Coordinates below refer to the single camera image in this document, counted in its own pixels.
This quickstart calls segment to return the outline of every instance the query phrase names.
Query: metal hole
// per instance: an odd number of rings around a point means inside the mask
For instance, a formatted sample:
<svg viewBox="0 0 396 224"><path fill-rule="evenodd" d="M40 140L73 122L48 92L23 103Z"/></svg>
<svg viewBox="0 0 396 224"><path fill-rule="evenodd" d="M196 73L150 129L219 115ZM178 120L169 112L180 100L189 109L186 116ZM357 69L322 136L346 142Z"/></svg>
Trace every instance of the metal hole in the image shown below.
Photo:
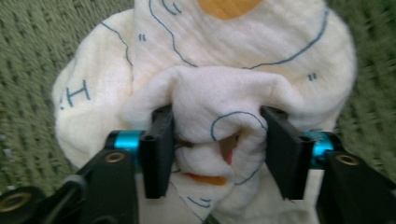
<svg viewBox="0 0 396 224"><path fill-rule="evenodd" d="M29 202L32 197L31 193L28 192L18 192L6 197L0 202L0 212L9 212L17 208L22 207L24 204Z"/></svg>
<svg viewBox="0 0 396 224"><path fill-rule="evenodd" d="M113 152L106 156L106 161L112 163L112 162L122 161L124 158L125 158L125 155L123 153Z"/></svg>
<svg viewBox="0 0 396 224"><path fill-rule="evenodd" d="M359 165L359 161L346 155L338 155L336 159L346 165Z"/></svg>

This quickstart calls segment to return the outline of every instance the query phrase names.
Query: folded cloth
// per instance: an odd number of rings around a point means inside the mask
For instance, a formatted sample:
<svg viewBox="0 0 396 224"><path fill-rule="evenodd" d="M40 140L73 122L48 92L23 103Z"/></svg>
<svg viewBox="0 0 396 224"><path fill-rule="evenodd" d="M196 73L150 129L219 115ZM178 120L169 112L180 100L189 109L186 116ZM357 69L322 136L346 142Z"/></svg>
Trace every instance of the folded cloth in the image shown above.
<svg viewBox="0 0 396 224"><path fill-rule="evenodd" d="M180 143L169 190L139 189L141 223L316 223L320 175L283 201L263 164L261 105L301 131L331 131L355 78L345 25L321 0L135 1L101 22L53 87L56 134L80 167L117 129L172 105Z"/></svg>

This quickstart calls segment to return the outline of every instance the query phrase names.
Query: textured mat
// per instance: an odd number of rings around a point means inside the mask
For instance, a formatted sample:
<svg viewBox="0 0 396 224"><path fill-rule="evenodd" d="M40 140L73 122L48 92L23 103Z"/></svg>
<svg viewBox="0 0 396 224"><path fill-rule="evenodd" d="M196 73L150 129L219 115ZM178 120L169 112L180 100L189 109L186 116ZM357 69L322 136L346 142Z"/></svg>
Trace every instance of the textured mat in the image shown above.
<svg viewBox="0 0 396 224"><path fill-rule="evenodd" d="M130 0L0 3L0 191L58 188L72 167L54 138L52 84L79 42Z"/></svg>
<svg viewBox="0 0 396 224"><path fill-rule="evenodd" d="M359 77L339 120L346 148L396 181L396 1L331 0L357 44ZM0 3L0 192L53 192L73 168L54 139L51 86L78 43L130 0Z"/></svg>

